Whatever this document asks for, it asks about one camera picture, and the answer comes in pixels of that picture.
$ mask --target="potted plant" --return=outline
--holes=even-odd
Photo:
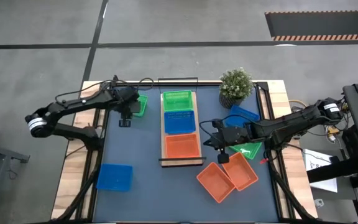
[[[232,105],[240,105],[251,94],[254,87],[251,76],[243,68],[223,73],[221,81],[219,102],[227,109]]]

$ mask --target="green plant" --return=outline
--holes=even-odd
[[[222,84],[219,87],[220,92],[232,99],[244,99],[251,94],[254,87],[251,75],[243,68],[227,71],[221,76]]]

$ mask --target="green bin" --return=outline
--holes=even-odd
[[[142,117],[143,114],[144,114],[144,111],[146,109],[147,96],[139,95],[137,101],[140,102],[140,112],[139,113],[134,113],[134,116]]]
[[[236,146],[230,146],[230,148],[236,152],[241,152],[241,154],[248,159],[254,159],[261,145],[261,142],[245,143]]]
[[[191,90],[168,91],[162,94],[164,111],[186,111],[193,109]]]

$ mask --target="paper sheet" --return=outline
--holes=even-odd
[[[304,149],[303,152],[304,152],[304,158],[305,158],[306,171],[331,164],[331,162],[329,160],[329,158],[331,156],[329,156],[329,155],[326,155],[326,154],[323,154],[320,152],[315,152],[315,151],[312,151],[309,149]],[[336,178],[333,178],[331,180],[324,180],[324,181],[320,181],[320,182],[311,183],[310,187],[315,187],[318,189],[328,190],[330,192],[337,193]]]

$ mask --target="plastic bin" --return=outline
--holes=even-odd
[[[241,118],[239,116],[232,116],[228,119],[225,119],[225,124],[226,126],[238,126],[238,127],[243,127],[244,123],[248,124],[250,123],[249,120],[251,121],[258,121],[259,120],[259,115],[254,114],[251,111],[247,111],[245,109],[242,109],[241,107],[237,106],[237,105],[233,105],[231,107],[230,110],[230,115],[241,115],[245,118]]]
[[[185,111],[193,109],[190,90],[168,91],[162,94],[164,111]]]
[[[196,134],[178,134],[165,137],[165,155],[167,158],[199,157]]]
[[[217,203],[221,203],[235,188],[227,175],[214,162],[197,175],[197,180]]]
[[[245,143],[236,146],[230,146],[230,148],[236,152],[240,152],[243,156],[245,156],[248,159],[254,159],[255,155],[258,153],[261,146],[262,143],[257,142],[257,143]]]
[[[98,190],[129,191],[132,183],[132,166],[102,164],[100,168]]]
[[[146,109],[146,104],[147,104],[147,96],[140,95],[138,97],[137,101],[140,102],[140,112],[139,113],[134,113],[134,116],[143,117],[144,111]]]
[[[240,152],[237,152],[229,159],[230,161],[228,163],[222,164],[223,169],[238,191],[244,190],[246,187],[258,181],[258,176],[256,176],[247,159],[245,159]]]
[[[187,134],[196,131],[194,111],[172,111],[164,113],[165,133]]]

